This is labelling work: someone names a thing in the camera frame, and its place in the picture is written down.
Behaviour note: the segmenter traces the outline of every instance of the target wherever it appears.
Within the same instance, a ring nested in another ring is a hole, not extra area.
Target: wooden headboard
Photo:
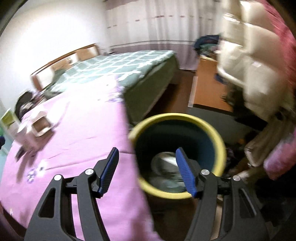
[[[42,66],[41,68],[39,68],[38,70],[36,70],[34,73],[30,75],[35,88],[41,91],[51,83],[52,77],[54,75],[54,71],[50,68],[52,65],[67,58],[70,58],[73,63],[80,61],[81,59],[79,59],[77,52],[83,49],[89,49],[89,51],[95,56],[100,55],[99,47],[96,44],[90,44],[85,47],[76,49],[70,53],[64,54],[63,56],[58,57],[53,61],[50,61],[49,63]]]

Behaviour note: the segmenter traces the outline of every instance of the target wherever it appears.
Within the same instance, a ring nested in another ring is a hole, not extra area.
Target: wooden furniture
[[[192,85],[192,106],[231,115],[232,107],[221,99],[227,91],[226,85],[215,79],[216,73],[217,61],[200,58]]]
[[[72,63],[75,63],[77,61],[83,61],[84,59],[79,59],[78,54],[80,54],[85,50],[89,50],[95,56],[100,55],[99,47],[96,44],[90,44],[85,47],[71,51],[70,53],[64,54],[63,56],[58,57],[53,61],[50,61],[49,63],[42,66],[41,68],[39,68],[38,70],[36,70],[34,73],[31,74],[31,80],[35,88],[41,91],[51,83],[52,77],[54,74],[54,70],[50,68],[51,66],[53,66],[54,64],[57,64],[57,62],[60,62],[62,60],[65,60],[66,62],[72,62]]]

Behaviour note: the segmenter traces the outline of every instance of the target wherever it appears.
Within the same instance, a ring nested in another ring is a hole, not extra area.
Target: clothing
[[[30,100],[33,98],[33,93],[30,91],[26,91],[24,94],[22,94],[15,105],[15,115],[16,117],[21,121],[23,115],[21,115],[21,109],[23,109],[23,106],[30,102]]]
[[[205,35],[198,38],[194,44],[194,48],[197,53],[200,53],[201,46],[204,44],[218,44],[219,35]]]
[[[254,167],[262,166],[282,138],[293,130],[293,122],[288,113],[277,113],[264,130],[245,147],[245,154]]]
[[[200,55],[213,58],[215,57],[215,51],[218,49],[217,44],[203,44],[200,46]]]
[[[264,162],[270,179],[276,180],[296,164],[296,129],[283,139]]]
[[[217,80],[218,82],[220,82],[221,84],[226,85],[227,83],[225,82],[225,80],[219,75],[219,74],[215,74],[215,80]]]
[[[51,99],[51,98],[53,98],[53,97],[55,97],[55,96],[57,96],[57,95],[59,95],[60,94],[60,92],[52,92],[52,91],[50,91],[50,88],[59,80],[59,78],[64,74],[66,72],[66,70],[65,69],[59,69],[59,70],[56,70],[55,72],[54,72],[54,76],[53,76],[53,78],[52,78],[52,82],[45,88],[45,90],[44,90],[44,96],[45,96],[45,98],[47,99],[47,100],[49,100],[49,99]]]

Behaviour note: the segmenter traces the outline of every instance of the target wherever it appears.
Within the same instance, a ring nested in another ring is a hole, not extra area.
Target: curtain
[[[196,70],[196,39],[219,34],[217,0],[108,0],[107,31],[116,53],[174,50],[180,69]]]

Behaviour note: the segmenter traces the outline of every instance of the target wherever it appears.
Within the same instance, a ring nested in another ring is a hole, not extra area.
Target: yellow rim
[[[155,115],[137,124],[134,127],[134,129],[129,133],[128,138],[132,141],[133,144],[135,144],[140,134],[149,126],[161,121],[171,120],[171,119],[189,121],[199,126],[209,136],[215,150],[215,162],[214,162],[214,167],[212,172],[218,177],[221,176],[226,164],[226,150],[225,150],[224,142],[221,136],[219,135],[219,133],[209,123],[207,123],[206,121],[198,117],[187,115],[187,114],[180,114],[180,113],[167,113],[167,114]],[[191,194],[188,192],[168,193],[168,192],[163,192],[161,190],[158,190],[157,188],[150,185],[142,177],[139,177],[139,183],[142,190],[144,190],[146,193],[149,193],[151,195],[154,195],[160,198],[185,199],[185,198],[191,197]]]

